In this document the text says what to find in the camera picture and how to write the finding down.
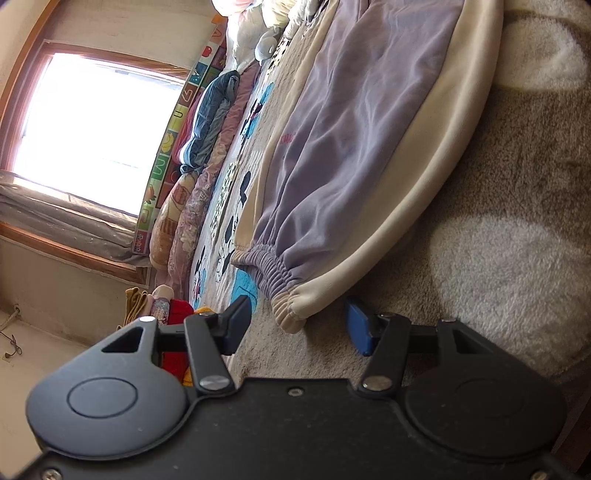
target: wooden window frame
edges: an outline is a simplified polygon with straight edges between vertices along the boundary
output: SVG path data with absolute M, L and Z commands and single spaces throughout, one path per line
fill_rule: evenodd
M 35 86 L 41 79 L 55 53 L 70 53 L 87 59 L 118 63 L 124 66 L 149 70 L 179 79 L 186 79 L 190 71 L 155 60 L 143 59 L 133 55 L 117 53 L 97 48 L 79 47 L 54 43 L 44 39 L 44 33 L 51 15 L 60 0 L 50 0 L 45 10 L 33 26 L 17 60 L 7 78 L 0 95 L 0 170 L 12 170 L 16 155 L 16 145 L 33 97 Z M 43 254 L 65 260 L 89 270 L 111 275 L 121 280 L 143 286 L 151 283 L 150 267 L 134 267 L 112 262 L 80 250 L 67 247 L 49 239 L 27 232 L 21 228 L 0 222 L 0 237 L 42 252 Z

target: fluffy rug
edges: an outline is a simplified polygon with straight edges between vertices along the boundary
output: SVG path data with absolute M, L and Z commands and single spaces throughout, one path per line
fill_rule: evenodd
M 586 370 L 591 340 L 591 7 L 506 0 L 505 10 L 495 82 L 468 149 L 350 293 L 418 324 L 458 317 L 564 383 Z M 258 308 L 231 361 L 237 380 L 359 378 L 366 361 L 342 299 L 297 335 L 282 333 L 268 302 Z

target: sunlight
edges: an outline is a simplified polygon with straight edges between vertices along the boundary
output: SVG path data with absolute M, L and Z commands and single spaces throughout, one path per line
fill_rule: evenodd
M 151 72 L 55 54 L 33 95 L 13 171 L 137 215 L 182 86 Z

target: lavender sweatpants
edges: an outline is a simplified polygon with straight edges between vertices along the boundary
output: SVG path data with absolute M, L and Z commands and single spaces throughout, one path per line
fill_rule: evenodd
M 463 0 L 342 0 L 233 258 L 268 297 L 322 271 L 437 80 Z

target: window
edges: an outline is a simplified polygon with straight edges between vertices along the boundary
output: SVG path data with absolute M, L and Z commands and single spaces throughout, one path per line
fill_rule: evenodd
M 47 56 L 17 125 L 11 170 L 137 215 L 183 81 L 94 57 Z
M 135 221 L 189 71 L 48 42 L 50 3 L 0 92 L 0 196 L 15 200 L 0 237 L 146 286 Z

